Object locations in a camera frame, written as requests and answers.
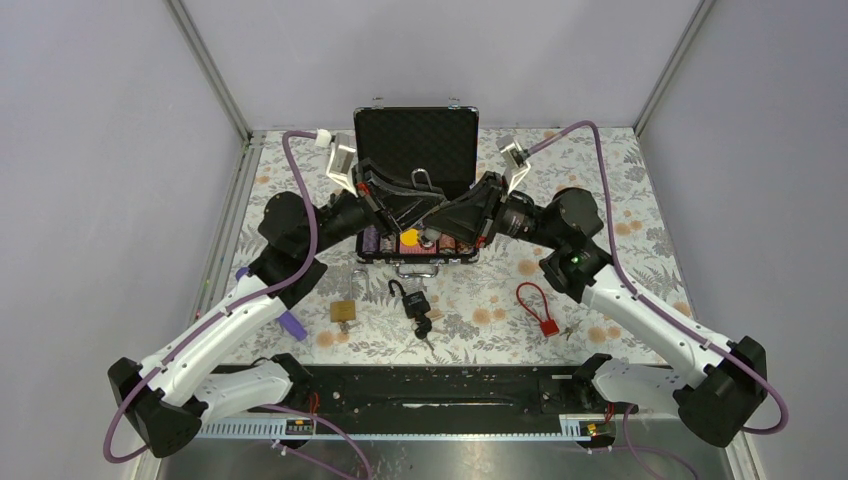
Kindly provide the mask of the black padlock with keys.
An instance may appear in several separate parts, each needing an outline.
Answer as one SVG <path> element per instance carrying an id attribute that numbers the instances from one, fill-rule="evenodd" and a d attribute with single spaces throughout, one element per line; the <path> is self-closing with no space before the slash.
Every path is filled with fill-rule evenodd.
<path id="1" fill-rule="evenodd" d="M 428 316 L 431 306 L 422 291 L 407 293 L 398 280 L 389 280 L 389 292 L 392 297 L 399 296 L 404 308 L 405 315 L 414 323 L 413 332 L 417 339 L 421 340 L 432 352 L 435 347 L 428 339 L 433 329 L 432 320 Z"/>

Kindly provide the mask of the floral tablecloth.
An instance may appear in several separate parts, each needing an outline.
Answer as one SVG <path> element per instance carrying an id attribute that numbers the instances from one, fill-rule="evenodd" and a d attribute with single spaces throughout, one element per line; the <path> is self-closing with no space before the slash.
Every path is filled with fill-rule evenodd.
<path id="1" fill-rule="evenodd" d="M 625 270 L 685 315 L 692 312 L 646 163 L 629 128 L 578 129 L 533 157 L 521 190 L 538 205 L 568 187 L 591 191 Z M 228 355 L 249 364 L 290 353 L 304 364 L 580 364 L 595 353 L 657 364 L 654 353 L 611 317 L 574 303 L 545 281 L 543 247 L 497 238 L 472 264 L 396 271 L 362 264 L 356 240 L 320 255 L 327 272 L 295 307 L 297 340 L 269 323 Z"/>

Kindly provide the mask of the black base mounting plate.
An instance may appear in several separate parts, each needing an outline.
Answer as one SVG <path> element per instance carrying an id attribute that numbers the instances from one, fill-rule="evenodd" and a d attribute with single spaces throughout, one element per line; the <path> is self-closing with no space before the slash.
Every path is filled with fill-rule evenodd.
<path id="1" fill-rule="evenodd" d="M 281 406 L 348 434 L 553 434 L 562 415 L 621 415 L 574 366 L 308 365 Z"/>

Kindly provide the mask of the silver keys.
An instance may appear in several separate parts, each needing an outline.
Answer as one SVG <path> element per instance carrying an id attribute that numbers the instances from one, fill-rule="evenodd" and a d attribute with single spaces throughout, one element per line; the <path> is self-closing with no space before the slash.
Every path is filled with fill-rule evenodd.
<path id="1" fill-rule="evenodd" d="M 568 321 L 565 324 L 565 327 L 564 327 L 564 329 L 561 333 L 561 336 L 566 341 L 570 341 L 571 339 L 575 338 L 582 331 L 583 323 L 584 323 L 583 320 Z"/>

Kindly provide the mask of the small brass padlock astronaut keychain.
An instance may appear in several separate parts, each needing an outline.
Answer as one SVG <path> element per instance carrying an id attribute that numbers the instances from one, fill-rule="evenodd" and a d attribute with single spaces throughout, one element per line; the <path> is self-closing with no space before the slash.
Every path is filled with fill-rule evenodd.
<path id="1" fill-rule="evenodd" d="M 412 170 L 410 173 L 410 180 L 414 189 L 424 191 L 425 193 L 435 194 L 439 199 L 438 204 L 445 201 L 445 194 L 440 188 L 433 185 L 430 175 L 426 169 L 416 168 Z M 440 233 L 429 227 L 425 227 L 423 219 L 420 219 L 416 223 L 415 229 L 418 231 L 418 242 L 420 246 L 424 248 L 431 248 L 436 245 L 436 242 L 440 237 Z"/>

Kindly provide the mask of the red cable lock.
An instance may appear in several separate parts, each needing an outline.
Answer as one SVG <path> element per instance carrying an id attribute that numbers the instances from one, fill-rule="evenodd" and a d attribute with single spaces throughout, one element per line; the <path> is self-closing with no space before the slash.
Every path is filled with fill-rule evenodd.
<path id="1" fill-rule="evenodd" d="M 537 310 L 530 300 L 523 295 L 525 290 L 533 290 L 541 301 L 541 309 Z M 548 298 L 544 290 L 533 282 L 522 282 L 515 289 L 515 297 L 518 304 L 533 317 L 545 338 L 551 338 L 561 333 L 561 330 L 550 312 Z"/>

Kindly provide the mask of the black poker chip case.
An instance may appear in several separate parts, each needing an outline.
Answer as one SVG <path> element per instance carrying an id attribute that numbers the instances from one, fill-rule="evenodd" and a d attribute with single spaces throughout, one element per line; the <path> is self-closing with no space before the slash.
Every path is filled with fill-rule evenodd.
<path id="1" fill-rule="evenodd" d="M 353 113 L 359 157 L 392 177 L 411 181 L 416 168 L 455 200 L 476 181 L 479 111 L 473 106 L 361 107 Z M 356 238 L 357 260 L 385 264 L 403 277 L 434 277 L 442 266 L 471 264 L 478 250 L 449 236 L 434 247 L 419 245 L 415 226 L 380 236 L 374 227 Z"/>

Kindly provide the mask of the brass padlock long shackle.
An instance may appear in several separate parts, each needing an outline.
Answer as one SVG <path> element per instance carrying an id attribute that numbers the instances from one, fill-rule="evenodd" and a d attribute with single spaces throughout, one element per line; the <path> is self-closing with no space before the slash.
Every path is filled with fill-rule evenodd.
<path id="1" fill-rule="evenodd" d="M 352 323 L 356 320 L 357 301 L 372 299 L 370 276 L 366 269 L 354 269 L 348 279 L 347 290 L 341 300 L 330 305 L 330 320 L 339 327 L 341 333 L 347 334 Z"/>

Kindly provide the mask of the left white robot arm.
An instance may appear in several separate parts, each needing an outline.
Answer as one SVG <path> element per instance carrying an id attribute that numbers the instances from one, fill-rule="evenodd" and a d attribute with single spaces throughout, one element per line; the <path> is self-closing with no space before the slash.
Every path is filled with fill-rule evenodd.
<path id="1" fill-rule="evenodd" d="M 311 387 L 288 354 L 237 373 L 214 371 L 232 350 L 315 288 L 327 270 L 317 254 L 369 227 L 398 234 L 447 200 L 435 186 L 393 178 L 362 160 L 343 175 L 347 188 L 317 207 L 299 170 L 292 172 L 298 189 L 266 203 L 259 232 L 267 244 L 235 287 L 164 347 L 141 361 L 122 357 L 109 367 L 118 406 L 103 445 L 109 462 L 126 460 L 111 450 L 122 419 L 140 437 L 142 452 L 165 458 L 187 446 L 206 424 L 235 413 L 266 404 L 288 411 L 304 407 Z"/>

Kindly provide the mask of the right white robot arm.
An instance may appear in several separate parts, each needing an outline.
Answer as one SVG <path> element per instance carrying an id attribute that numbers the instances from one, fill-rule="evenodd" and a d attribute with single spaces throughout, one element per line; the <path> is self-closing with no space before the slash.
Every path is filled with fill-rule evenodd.
<path id="1" fill-rule="evenodd" d="M 670 366 L 627 367 L 606 354 L 583 365 L 575 402 L 597 412 L 624 402 L 674 414 L 698 438 L 728 446 L 767 397 L 764 347 L 704 327 L 639 285 L 593 240 L 604 226 L 591 192 L 566 188 L 546 207 L 522 192 L 507 192 L 488 173 L 471 190 L 423 219 L 437 231 L 477 247 L 502 234 L 550 249 L 539 266 L 550 287 L 611 317 Z"/>

